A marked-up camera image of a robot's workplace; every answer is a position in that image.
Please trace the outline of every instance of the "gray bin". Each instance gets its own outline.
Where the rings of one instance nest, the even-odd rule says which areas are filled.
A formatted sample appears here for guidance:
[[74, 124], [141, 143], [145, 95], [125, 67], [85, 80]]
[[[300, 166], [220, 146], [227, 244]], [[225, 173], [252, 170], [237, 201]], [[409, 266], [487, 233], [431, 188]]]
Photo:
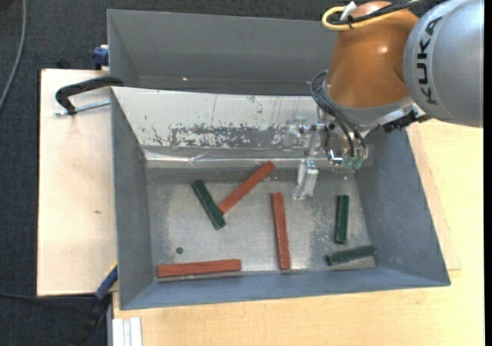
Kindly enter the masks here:
[[[135, 88], [113, 88], [111, 93], [122, 309], [450, 284], [404, 131], [373, 131], [367, 139], [372, 158], [357, 173], [335, 169], [320, 158], [314, 197], [305, 201], [289, 195], [302, 157], [295, 151], [283, 156], [259, 143], [260, 154], [244, 147], [224, 152], [217, 145], [203, 149], [203, 158], [199, 147], [162, 144], [158, 131], [185, 118], [166, 113], [166, 102], [179, 94], [162, 89], [264, 100], [265, 95], [280, 100], [301, 96], [307, 104], [310, 98], [302, 98], [308, 94], [307, 82], [326, 68], [334, 33], [318, 22], [129, 11], [109, 11], [108, 32], [111, 75]], [[265, 127], [254, 123], [260, 130]], [[146, 128], [155, 128], [154, 141], [144, 141]], [[203, 179], [220, 201], [267, 159], [277, 169], [228, 214], [226, 228], [214, 230], [190, 183]], [[293, 262], [289, 273], [275, 264], [273, 191], [284, 193]], [[340, 194], [351, 198], [345, 246], [333, 242]], [[332, 251], [368, 244], [377, 251], [375, 259], [340, 267], [324, 261]], [[219, 258], [240, 258], [243, 271], [192, 280], [156, 277], [159, 264]]]

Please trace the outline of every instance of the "yellow cable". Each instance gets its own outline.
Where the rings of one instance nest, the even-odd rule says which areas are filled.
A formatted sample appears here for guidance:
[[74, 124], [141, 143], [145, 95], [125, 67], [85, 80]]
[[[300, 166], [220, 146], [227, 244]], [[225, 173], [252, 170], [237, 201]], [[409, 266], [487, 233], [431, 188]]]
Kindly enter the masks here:
[[361, 28], [362, 26], [370, 25], [370, 24], [375, 23], [377, 21], [380, 21], [382, 19], [389, 18], [392, 15], [396, 14], [397, 12], [399, 12], [399, 11], [389, 12], [389, 13], [384, 14], [384, 15], [379, 15], [377, 17], [369, 18], [369, 19], [367, 19], [365, 21], [362, 21], [362, 22], [354, 22], [352, 24], [352, 26], [350, 26], [349, 24], [345, 24], [345, 25], [333, 25], [330, 22], [328, 22], [328, 18], [331, 15], [333, 15], [333, 14], [335, 14], [337, 12], [343, 12], [344, 10], [345, 10], [345, 7], [344, 6], [338, 6], [338, 7], [330, 8], [329, 10], [327, 10], [323, 14], [323, 18], [321, 18], [321, 24], [325, 28], [327, 28], [329, 30], [332, 30], [334, 32], [343, 32], [343, 31], [351, 30], [351, 28]]

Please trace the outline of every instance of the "metal clamp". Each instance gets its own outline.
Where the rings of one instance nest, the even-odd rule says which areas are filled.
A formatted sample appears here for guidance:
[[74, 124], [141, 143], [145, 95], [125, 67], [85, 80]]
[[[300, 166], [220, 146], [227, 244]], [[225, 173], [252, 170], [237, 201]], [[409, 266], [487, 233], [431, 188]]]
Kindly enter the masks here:
[[56, 101], [65, 108], [65, 112], [60, 115], [75, 115], [78, 111], [84, 111], [90, 108], [101, 107], [105, 104], [94, 103], [93, 105], [86, 105], [76, 108], [68, 96], [78, 95], [87, 91], [93, 91], [95, 89], [105, 88], [106, 86], [124, 86], [123, 81], [120, 78], [111, 77], [106, 75], [104, 77], [93, 78], [87, 81], [79, 82], [77, 84], [64, 86], [60, 88], [55, 95]]

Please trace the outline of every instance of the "black clamp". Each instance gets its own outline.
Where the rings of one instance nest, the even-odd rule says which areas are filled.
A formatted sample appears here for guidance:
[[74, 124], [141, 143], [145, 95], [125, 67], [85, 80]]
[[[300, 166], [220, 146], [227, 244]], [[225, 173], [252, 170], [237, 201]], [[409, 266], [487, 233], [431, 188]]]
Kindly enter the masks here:
[[56, 101], [67, 110], [69, 115], [75, 115], [77, 110], [75, 106], [68, 100], [68, 96], [78, 95], [87, 91], [105, 88], [106, 86], [124, 86], [120, 78], [106, 75], [104, 77], [93, 78], [77, 84], [64, 86], [60, 88], [55, 95]]

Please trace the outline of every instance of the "black cable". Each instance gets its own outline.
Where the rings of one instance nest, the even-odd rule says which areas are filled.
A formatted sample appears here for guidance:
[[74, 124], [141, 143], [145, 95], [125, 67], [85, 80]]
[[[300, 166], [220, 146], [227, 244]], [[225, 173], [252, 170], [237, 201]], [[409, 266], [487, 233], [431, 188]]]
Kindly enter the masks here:
[[309, 84], [309, 90], [311, 92], [311, 96], [314, 99], [314, 102], [316, 102], [317, 106], [321, 108], [323, 111], [325, 111], [327, 114], [333, 116], [338, 125], [340, 126], [342, 132], [345, 134], [347, 137], [348, 144], [351, 149], [351, 157], [355, 156], [355, 147], [354, 147], [354, 142], [352, 141], [352, 137], [350, 133], [348, 132], [346, 124], [351, 128], [351, 130], [356, 134], [356, 130], [350, 124], [347, 123], [346, 120], [340, 115], [336, 110], [334, 110], [327, 102], [324, 100], [324, 98], [318, 96], [318, 92], [322, 89], [323, 85], [320, 85], [317, 90], [314, 90], [314, 83], [323, 75], [326, 75], [327, 71], [321, 72], [318, 75], [316, 75], [313, 79], [311, 79], [311, 82]]
[[4, 293], [0, 292], [0, 298], [5, 298], [9, 300], [14, 300], [14, 301], [23, 301], [27, 302], [29, 304], [37, 304], [39, 306], [47, 307], [47, 308], [55, 308], [55, 309], [69, 309], [71, 311], [77, 311], [80, 313], [84, 313], [85, 310], [82, 309], [74, 309], [73, 306], [67, 306], [65, 304], [62, 304], [62, 302], [67, 302], [67, 301], [77, 301], [77, 300], [93, 300], [94, 296], [93, 295], [56, 295], [56, 296], [49, 296], [49, 297], [33, 297], [31, 295], [22, 295], [22, 294], [11, 294], [11, 293]]
[[10, 87], [12, 86], [12, 82], [14, 81], [15, 73], [17, 72], [18, 64], [21, 61], [21, 55], [22, 55], [22, 50], [24, 49], [24, 43], [25, 43], [25, 27], [26, 27], [26, 18], [27, 12], [26, 12], [26, 1], [22, 0], [22, 31], [21, 31], [21, 40], [18, 46], [18, 51], [17, 51], [17, 56], [15, 58], [14, 62], [14, 67], [12, 67], [12, 71], [10, 73], [10, 76], [8, 77], [7, 84], [5, 86], [5, 89], [2, 93], [2, 97], [0, 98], [0, 112], [2, 112], [2, 106], [5, 103], [5, 99], [7, 98], [8, 91], [10, 90]]

